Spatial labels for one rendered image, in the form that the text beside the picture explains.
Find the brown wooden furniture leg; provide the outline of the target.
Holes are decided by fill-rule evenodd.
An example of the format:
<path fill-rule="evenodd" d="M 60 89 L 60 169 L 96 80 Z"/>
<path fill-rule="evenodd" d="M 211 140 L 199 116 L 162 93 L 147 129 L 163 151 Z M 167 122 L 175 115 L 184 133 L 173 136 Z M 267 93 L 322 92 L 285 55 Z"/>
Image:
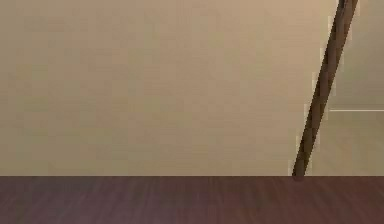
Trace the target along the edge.
<path fill-rule="evenodd" d="M 292 176 L 304 177 L 359 0 L 338 0 Z"/>

